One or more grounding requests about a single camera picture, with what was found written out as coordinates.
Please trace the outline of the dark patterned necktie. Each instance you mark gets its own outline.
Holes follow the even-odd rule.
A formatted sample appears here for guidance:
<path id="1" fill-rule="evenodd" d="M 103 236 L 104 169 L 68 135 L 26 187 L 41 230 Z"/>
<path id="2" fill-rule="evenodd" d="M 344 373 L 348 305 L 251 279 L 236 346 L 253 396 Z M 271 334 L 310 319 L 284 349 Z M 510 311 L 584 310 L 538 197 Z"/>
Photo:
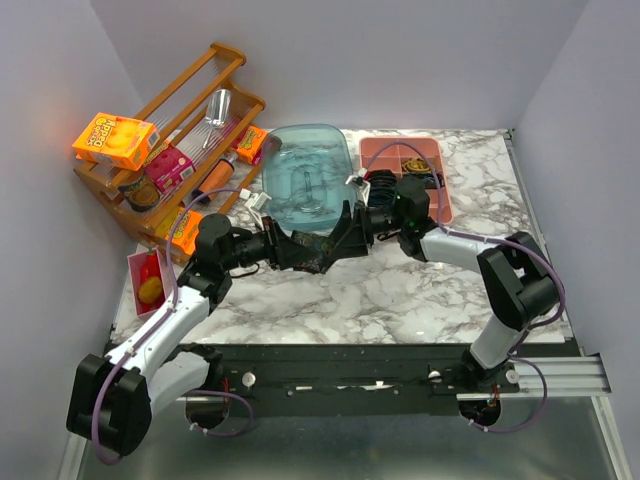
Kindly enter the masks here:
<path id="1" fill-rule="evenodd" d="M 293 267 L 294 271 L 310 274 L 324 274 L 327 272 L 332 265 L 329 254 L 335 246 L 335 241 L 330 235 L 294 230 L 291 239 L 314 253 L 311 259 L 296 264 Z"/>

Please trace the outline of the teal transparent plastic tray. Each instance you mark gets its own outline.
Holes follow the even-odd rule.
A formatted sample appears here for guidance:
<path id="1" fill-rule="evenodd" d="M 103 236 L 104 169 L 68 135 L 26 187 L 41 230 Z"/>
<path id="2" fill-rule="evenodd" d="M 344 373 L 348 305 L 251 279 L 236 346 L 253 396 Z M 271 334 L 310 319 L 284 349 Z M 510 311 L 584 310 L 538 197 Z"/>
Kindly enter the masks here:
<path id="1" fill-rule="evenodd" d="M 271 197 L 265 212 L 284 230 L 333 229 L 343 203 L 354 204 L 353 173 L 344 134 L 326 124 L 286 126 L 262 144 L 262 189 Z"/>

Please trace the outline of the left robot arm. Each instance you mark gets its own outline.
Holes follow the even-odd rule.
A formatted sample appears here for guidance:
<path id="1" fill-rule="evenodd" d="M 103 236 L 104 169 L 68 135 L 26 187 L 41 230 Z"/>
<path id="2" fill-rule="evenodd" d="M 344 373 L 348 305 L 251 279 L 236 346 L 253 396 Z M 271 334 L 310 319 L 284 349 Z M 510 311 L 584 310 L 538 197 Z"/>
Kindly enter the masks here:
<path id="1" fill-rule="evenodd" d="M 131 454 L 153 419 L 150 384 L 186 334 L 210 315 L 232 285 L 231 270 L 260 261 L 286 270 L 313 259 L 313 250 L 264 218 L 251 232 L 223 214 L 205 216 L 195 250 L 162 307 L 107 355 L 87 355 L 77 366 L 66 428 L 99 451 Z"/>

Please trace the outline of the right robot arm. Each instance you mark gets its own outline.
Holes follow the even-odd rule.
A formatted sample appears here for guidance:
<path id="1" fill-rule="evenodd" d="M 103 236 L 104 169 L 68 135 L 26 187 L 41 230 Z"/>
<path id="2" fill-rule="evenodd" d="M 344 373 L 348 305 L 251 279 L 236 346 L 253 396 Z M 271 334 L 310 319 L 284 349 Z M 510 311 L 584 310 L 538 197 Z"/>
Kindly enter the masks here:
<path id="1" fill-rule="evenodd" d="M 542 316 L 561 311 L 564 289 L 530 234 L 489 238 L 453 231 L 434 220 L 429 207 L 426 188 L 411 177 L 398 181 L 386 207 L 345 203 L 329 235 L 327 257 L 337 261 L 365 256 L 375 236 L 393 233 L 410 258 L 479 274 L 492 314 L 453 370 L 458 385 L 480 392 L 494 383 L 510 353 Z"/>

